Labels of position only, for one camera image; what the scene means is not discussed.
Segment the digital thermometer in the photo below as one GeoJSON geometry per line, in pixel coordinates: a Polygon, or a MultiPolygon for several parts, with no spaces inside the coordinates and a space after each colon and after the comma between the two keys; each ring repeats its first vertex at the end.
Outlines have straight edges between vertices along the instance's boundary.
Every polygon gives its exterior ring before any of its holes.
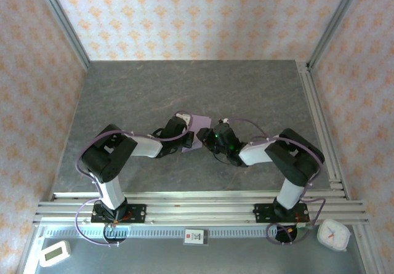
{"type": "Polygon", "coordinates": [[[68,258],[70,254],[70,244],[63,240],[43,249],[39,255],[39,264],[42,267],[50,267],[68,258]]]}

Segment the purple cloth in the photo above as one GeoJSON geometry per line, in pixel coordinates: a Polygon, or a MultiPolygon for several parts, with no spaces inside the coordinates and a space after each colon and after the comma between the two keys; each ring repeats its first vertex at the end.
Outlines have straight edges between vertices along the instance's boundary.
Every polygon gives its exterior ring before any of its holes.
{"type": "Polygon", "coordinates": [[[203,143],[200,142],[197,139],[197,132],[204,127],[211,127],[211,119],[210,117],[207,116],[198,116],[198,115],[193,115],[193,124],[191,125],[190,131],[195,132],[195,137],[193,139],[193,143],[191,145],[191,148],[182,148],[182,153],[187,152],[187,151],[192,151],[194,149],[199,149],[203,146],[203,143]]]}

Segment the white label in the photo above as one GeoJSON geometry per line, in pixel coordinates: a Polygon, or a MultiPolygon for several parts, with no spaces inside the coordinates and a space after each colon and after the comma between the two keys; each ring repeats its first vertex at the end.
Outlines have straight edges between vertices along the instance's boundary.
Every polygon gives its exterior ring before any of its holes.
{"type": "Polygon", "coordinates": [[[185,244],[206,244],[205,230],[185,229],[185,244]]]}

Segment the gray marble surface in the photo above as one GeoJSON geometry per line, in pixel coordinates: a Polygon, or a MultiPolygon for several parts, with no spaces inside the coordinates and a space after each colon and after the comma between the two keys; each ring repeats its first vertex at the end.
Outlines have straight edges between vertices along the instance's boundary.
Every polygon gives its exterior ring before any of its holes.
{"type": "Polygon", "coordinates": [[[82,238],[46,238],[43,248],[67,240],[71,257],[51,267],[38,266],[36,274],[365,274],[354,234],[341,252],[324,247],[316,236],[317,228],[293,246],[277,246],[265,238],[211,238],[208,246],[133,238],[111,249],[82,238]]]}
{"type": "MultiPolygon", "coordinates": [[[[269,135],[290,127],[318,145],[295,61],[92,62],[54,191],[94,191],[75,171],[74,161],[107,124],[151,133],[177,110],[209,116],[212,124],[221,118],[248,118],[269,135]]],[[[243,141],[259,135],[248,123],[231,127],[243,141]]],[[[273,163],[237,168],[201,148],[161,159],[133,157],[119,180],[129,192],[279,190],[284,177],[273,163]]],[[[325,172],[313,188],[329,188],[325,172]]]]}

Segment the orange floral pattern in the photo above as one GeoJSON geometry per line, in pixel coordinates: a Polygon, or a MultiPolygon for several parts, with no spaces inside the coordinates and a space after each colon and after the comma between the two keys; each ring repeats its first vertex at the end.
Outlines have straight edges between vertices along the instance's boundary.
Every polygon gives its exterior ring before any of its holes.
{"type": "Polygon", "coordinates": [[[0,0],[0,10],[0,272],[15,273],[85,72],[45,0],[0,0]]]}
{"type": "Polygon", "coordinates": [[[60,0],[92,60],[298,61],[311,56],[339,1],[60,0]]]}
{"type": "Polygon", "coordinates": [[[351,194],[394,272],[394,0],[355,0],[314,74],[351,194]]]}

